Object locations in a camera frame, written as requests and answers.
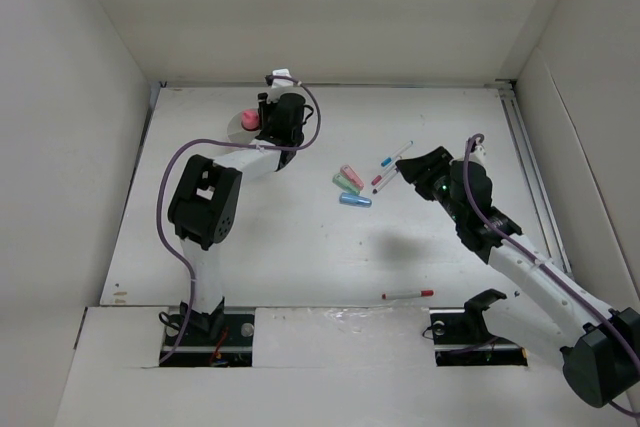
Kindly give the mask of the pink glue bottle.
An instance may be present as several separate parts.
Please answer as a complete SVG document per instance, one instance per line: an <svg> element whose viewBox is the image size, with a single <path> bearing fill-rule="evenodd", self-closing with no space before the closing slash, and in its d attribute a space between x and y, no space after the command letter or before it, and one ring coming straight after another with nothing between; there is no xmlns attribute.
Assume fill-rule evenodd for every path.
<svg viewBox="0 0 640 427"><path fill-rule="evenodd" d="M257 131L260 129L260 115L257 110L245 110L241 114L241 126L246 131Z"/></svg>

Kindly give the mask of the blue highlighter marker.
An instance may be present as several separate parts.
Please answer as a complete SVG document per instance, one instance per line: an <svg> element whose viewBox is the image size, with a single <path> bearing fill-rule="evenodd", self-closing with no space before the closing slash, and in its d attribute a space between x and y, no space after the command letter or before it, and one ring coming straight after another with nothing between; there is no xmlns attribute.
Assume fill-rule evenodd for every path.
<svg viewBox="0 0 640 427"><path fill-rule="evenodd" d="M370 198L348 192L340 194L339 203L341 205L359 208L370 208L372 206L372 200Z"/></svg>

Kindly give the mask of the red capped white pen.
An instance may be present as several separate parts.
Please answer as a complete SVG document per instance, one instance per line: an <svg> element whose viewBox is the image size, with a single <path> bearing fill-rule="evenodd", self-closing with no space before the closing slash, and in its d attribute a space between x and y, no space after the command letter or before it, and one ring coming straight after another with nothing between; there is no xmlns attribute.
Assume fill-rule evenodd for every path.
<svg viewBox="0 0 640 427"><path fill-rule="evenodd" d="M433 295L434 295L434 291L432 289L387 291L381 294L381 299L386 301L411 300L411 299L419 299L419 298L428 298L428 297L432 297Z"/></svg>

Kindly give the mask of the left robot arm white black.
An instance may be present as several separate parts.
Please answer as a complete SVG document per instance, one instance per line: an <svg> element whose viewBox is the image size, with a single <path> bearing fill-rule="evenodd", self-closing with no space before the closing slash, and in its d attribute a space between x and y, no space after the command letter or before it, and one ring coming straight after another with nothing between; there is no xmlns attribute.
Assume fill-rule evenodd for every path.
<svg viewBox="0 0 640 427"><path fill-rule="evenodd" d="M192 278L180 315L187 321L186 332L205 344L216 341L224 326L219 250L233 227L241 186L293 160L304 142L305 113L313 111L297 93L276 100L263 93L258 100L259 133L249 147L216 159L191 156L168 207Z"/></svg>

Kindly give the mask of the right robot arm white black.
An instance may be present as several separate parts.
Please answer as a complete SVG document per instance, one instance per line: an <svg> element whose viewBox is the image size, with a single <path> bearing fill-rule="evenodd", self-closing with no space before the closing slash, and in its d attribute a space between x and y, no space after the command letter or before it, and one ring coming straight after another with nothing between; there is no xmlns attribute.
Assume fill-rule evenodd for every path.
<svg viewBox="0 0 640 427"><path fill-rule="evenodd" d="M511 294L487 289L466 301L465 334L507 339L557 366L587 405L614 406L639 382L638 312L597 299L538 252L493 206L483 154L470 142L461 159L438 147L396 164L420 197L445 210L462 245L517 287Z"/></svg>

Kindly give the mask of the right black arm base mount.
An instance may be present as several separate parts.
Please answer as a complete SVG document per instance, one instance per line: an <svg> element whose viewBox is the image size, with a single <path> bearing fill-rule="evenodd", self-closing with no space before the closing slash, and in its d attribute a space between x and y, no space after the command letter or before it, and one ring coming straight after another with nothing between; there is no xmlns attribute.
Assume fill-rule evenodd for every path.
<svg viewBox="0 0 640 427"><path fill-rule="evenodd" d="M507 296L485 290L462 307L429 309L429 325L422 337L431 340L437 367L527 367L525 350L489 332L483 314Z"/></svg>

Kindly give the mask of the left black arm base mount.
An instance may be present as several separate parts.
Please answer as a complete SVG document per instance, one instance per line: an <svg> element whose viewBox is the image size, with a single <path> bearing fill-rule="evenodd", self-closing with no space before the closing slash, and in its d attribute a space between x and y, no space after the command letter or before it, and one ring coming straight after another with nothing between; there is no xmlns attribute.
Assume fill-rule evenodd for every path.
<svg viewBox="0 0 640 427"><path fill-rule="evenodd" d="M160 367L246 368L253 363L254 309L227 309L221 302L210 314L193 311L181 339L187 304L161 311L164 327Z"/></svg>

